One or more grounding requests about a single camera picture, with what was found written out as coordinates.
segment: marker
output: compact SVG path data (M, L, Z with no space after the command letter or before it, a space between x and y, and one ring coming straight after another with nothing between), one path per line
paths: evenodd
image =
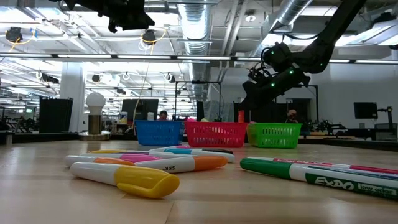
M167 196L180 185L176 175L146 167L76 162L70 167L70 172L77 177L114 185L129 194L149 198Z
M222 152L222 153L228 153L228 154L234 154L233 151L226 150L226 149L195 149L195 148L189 148L186 146L172 146L172 147L163 147L163 148L158 148L158 149L149 149L150 152L165 152L168 149L191 149L191 150L198 150L198 151L207 151L207 152Z
M380 173L386 173L386 174L398 174L398 170L383 169L383 168L368 167L368 166L333 164L333 163L329 163L329 162L311 162L311 161L300 161L300 160L295 160L295 159L279 159L279 158L267 158L267 157L248 157L248 158L249 159L262 159L262 160L267 160L267 161L277 161L277 162L291 162L291 163L296 163L296 164L327 166L327 167L335 167L335 168L341 168L341 169L363 170L363 171L380 172Z
M85 156L85 157L107 157L107 158L115 158L115 159L122 159L124 161L129 161L129 162L141 162L141 161L152 161L152 160L157 160L160 159L159 157L152 156L152 155L132 155L132 154L92 154L92 153L86 153L86 154L81 154L80 156Z
M299 180L309 184L398 200L398 181L383 174L359 174L355 173L355 170L337 170L306 164L248 158L241 160L241 167L245 170L283 179Z
M134 163L122 159L108 158L108 157L90 157L90 156L66 156L65 165L70 167L75 162L95 162L106 164L119 164L134 166Z
M212 170L228 163L224 156L190 156L174 159L159 159L156 161L136 162L136 166L160 169L168 173Z
M151 155L151 156L156 156L161 159L172 159L172 158L181 158L181 157L187 157L187 156L194 156L194 155L186 155L186 154L174 154L171 152L150 152L150 151L138 151L138 150L128 150L128 151L121 151L121 150L113 150L110 152L109 150L98 150L94 151L91 153L84 153L81 156L99 156L98 154L102 154L100 151L107 151L108 154L134 154L134 155Z
M223 153L223 152L207 152L207 151L196 150L196 149L165 149L164 152L172 152L172 153L176 153L176 154L196 155L196 156L224 156L228 159L228 162L235 161L234 155L229 154L229 153Z

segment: plastic basket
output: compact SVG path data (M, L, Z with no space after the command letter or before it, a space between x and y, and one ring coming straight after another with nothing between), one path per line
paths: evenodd
M138 143L143 146L176 146L182 142L181 121L136 121Z
M246 123L185 122L187 138L193 147L242 147Z
M301 124L249 124L249 144L256 147L293 149L299 142L300 128Z

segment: table surface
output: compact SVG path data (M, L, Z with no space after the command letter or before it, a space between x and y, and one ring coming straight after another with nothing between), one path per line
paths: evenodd
M397 223L398 203L344 190L243 171L239 164L177 174L180 187L153 200L73 177L70 154L138 149L135 141L59 141L0 147L0 217L4 224L79 223ZM246 156L328 161L398 169L398 153L324 145L232 149Z

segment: black robotic arm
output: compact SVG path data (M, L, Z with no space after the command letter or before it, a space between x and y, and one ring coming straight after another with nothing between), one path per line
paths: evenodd
M284 43L276 43L275 46L264 49L261 55L262 63L270 65L277 74L265 77L253 68L249 77L255 83L243 83L247 94L242 102L243 108L260 108L300 83L308 86L310 77L304 73L315 74L326 69L337 40L344 34L365 2L366 0L344 0L317 39L301 52L292 53Z

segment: green marker cap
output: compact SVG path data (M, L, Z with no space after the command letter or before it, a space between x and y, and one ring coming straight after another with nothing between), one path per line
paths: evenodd
M289 162L276 162L266 161L262 159L248 159L244 158L241 160L241 167L245 170L259 172L262 174L273 175L283 179L290 178L290 166Z

